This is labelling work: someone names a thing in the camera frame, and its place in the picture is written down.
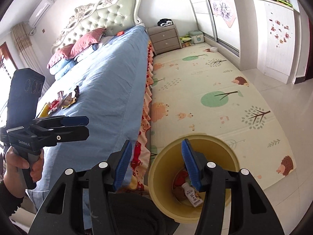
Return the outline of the person's left hand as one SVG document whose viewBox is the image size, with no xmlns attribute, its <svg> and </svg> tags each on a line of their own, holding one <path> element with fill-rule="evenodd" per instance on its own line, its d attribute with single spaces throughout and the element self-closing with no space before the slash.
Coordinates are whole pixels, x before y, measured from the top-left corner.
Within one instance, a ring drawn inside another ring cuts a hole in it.
<svg viewBox="0 0 313 235">
<path fill-rule="evenodd" d="M 22 169 L 30 168 L 26 159 L 14 153 L 11 146 L 6 153 L 6 172 L 4 174 L 4 184 L 8 191 L 17 198 L 25 196 L 26 185 L 24 183 Z M 39 159 L 32 165 L 30 176 L 33 182 L 37 182 L 42 178 L 44 164 L 44 150 L 41 149 Z"/>
</svg>

